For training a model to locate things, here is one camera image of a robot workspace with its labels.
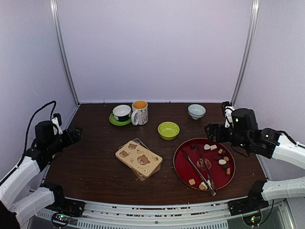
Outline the cream half round chocolate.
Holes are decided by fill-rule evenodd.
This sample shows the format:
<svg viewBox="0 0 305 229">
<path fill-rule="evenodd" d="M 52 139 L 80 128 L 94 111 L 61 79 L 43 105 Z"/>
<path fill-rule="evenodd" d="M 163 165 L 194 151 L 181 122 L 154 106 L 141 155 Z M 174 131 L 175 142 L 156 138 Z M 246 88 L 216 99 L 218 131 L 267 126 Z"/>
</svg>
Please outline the cream half round chocolate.
<svg viewBox="0 0 305 229">
<path fill-rule="evenodd" d="M 204 148 L 204 150 L 210 150 L 210 149 L 211 149 L 211 146 L 208 145 L 208 144 L 205 144 L 203 148 Z"/>
</svg>

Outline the bear print tin lid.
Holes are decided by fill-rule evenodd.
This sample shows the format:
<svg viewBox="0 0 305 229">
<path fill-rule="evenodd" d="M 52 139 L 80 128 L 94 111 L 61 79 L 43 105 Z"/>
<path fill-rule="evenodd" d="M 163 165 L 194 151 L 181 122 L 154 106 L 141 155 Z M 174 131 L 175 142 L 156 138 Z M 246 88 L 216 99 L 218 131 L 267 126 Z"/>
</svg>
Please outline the bear print tin lid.
<svg viewBox="0 0 305 229">
<path fill-rule="evenodd" d="M 143 181 L 161 170 L 163 158 L 134 141 L 123 145 L 115 156 Z"/>
</svg>

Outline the beige rectangular tin box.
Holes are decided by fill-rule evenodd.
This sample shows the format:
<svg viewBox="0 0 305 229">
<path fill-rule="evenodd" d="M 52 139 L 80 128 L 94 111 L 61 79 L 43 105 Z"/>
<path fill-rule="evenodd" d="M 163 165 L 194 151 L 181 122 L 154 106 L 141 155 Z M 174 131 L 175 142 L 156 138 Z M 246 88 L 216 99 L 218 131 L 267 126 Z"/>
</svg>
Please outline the beige rectangular tin box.
<svg viewBox="0 0 305 229">
<path fill-rule="evenodd" d="M 151 151 L 139 138 L 133 139 L 137 145 L 145 150 L 137 150 L 136 161 L 139 165 L 138 169 L 132 168 L 133 173 L 140 181 L 144 181 L 156 172 L 160 171 L 162 164 L 162 157 Z"/>
</svg>

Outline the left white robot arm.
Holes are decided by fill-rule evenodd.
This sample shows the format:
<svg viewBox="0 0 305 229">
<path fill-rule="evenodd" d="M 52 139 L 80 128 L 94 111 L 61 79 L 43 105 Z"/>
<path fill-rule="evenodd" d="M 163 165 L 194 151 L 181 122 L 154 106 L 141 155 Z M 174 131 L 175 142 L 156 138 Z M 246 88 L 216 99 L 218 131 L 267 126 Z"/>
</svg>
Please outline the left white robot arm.
<svg viewBox="0 0 305 229">
<path fill-rule="evenodd" d="M 48 183 L 23 199 L 16 198 L 25 186 L 48 164 L 57 153 L 81 140 L 82 129 L 61 130 L 55 118 L 42 121 L 35 126 L 35 139 L 28 148 L 21 163 L 10 171 L 0 182 L 0 227 L 20 229 L 40 210 L 50 206 L 56 213 L 55 218 L 67 223 L 65 216 L 79 217 L 84 202 L 68 200 L 61 185 Z"/>
</svg>

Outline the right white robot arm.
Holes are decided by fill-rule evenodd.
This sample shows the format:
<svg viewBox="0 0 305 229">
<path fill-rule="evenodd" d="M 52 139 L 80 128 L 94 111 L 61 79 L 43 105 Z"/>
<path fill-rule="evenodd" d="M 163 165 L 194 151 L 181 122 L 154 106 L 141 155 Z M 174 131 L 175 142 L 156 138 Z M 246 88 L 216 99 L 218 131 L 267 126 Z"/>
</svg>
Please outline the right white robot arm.
<svg viewBox="0 0 305 229">
<path fill-rule="evenodd" d="M 268 159 L 288 162 L 300 168 L 305 167 L 305 146 L 295 141 L 287 132 L 271 128 L 259 129 L 254 110 L 238 108 L 227 113 L 223 109 L 225 122 L 208 124 L 204 127 L 208 140 L 231 143 L 250 154 Z M 263 201 L 279 198 L 300 198 L 305 195 L 304 177 L 282 181 L 257 181 L 244 200 L 247 210 L 255 210 Z"/>
</svg>

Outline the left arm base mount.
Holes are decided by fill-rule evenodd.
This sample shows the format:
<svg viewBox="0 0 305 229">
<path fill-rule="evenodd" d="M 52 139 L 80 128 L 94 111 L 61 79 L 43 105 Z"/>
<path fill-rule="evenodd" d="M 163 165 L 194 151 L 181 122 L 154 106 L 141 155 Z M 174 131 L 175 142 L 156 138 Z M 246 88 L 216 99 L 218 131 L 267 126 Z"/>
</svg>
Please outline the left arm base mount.
<svg viewBox="0 0 305 229">
<path fill-rule="evenodd" d="M 63 187 L 61 185 L 46 183 L 41 187 L 48 188 L 54 194 L 54 203 L 48 205 L 46 209 L 63 213 L 72 217 L 82 216 L 85 207 L 85 202 L 66 198 L 63 191 Z"/>
</svg>

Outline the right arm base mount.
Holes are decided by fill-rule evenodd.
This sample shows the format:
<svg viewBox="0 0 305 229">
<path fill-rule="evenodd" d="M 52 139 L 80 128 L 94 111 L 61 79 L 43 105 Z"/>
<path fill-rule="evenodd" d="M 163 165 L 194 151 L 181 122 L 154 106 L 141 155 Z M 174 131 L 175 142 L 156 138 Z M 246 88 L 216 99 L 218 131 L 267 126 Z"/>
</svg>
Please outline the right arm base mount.
<svg viewBox="0 0 305 229">
<path fill-rule="evenodd" d="M 228 201 L 231 216 L 261 210 L 269 206 L 269 202 L 262 197 L 263 186 L 266 181 L 256 181 L 248 192 L 248 196 Z"/>
</svg>

